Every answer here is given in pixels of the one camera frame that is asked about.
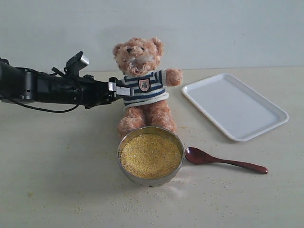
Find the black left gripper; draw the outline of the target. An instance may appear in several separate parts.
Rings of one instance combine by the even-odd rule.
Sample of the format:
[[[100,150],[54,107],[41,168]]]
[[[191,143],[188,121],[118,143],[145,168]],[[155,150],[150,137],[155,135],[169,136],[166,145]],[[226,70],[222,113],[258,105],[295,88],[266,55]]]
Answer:
[[[133,89],[122,80],[111,77],[108,82],[94,80],[91,75],[76,79],[57,76],[38,76],[35,101],[42,103],[82,105],[90,109],[108,105],[117,96],[132,97]]]

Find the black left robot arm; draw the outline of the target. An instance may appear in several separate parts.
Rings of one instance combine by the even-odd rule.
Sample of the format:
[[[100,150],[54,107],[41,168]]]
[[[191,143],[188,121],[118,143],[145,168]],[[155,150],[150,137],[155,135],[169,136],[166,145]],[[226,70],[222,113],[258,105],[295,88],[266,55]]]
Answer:
[[[109,105],[118,99],[134,96],[134,89],[111,77],[97,81],[92,75],[80,77],[79,72],[89,60],[82,51],[71,57],[61,72],[53,67],[52,74],[26,67],[13,67],[7,59],[0,60],[0,99],[23,107],[30,103],[82,105],[90,109]]]

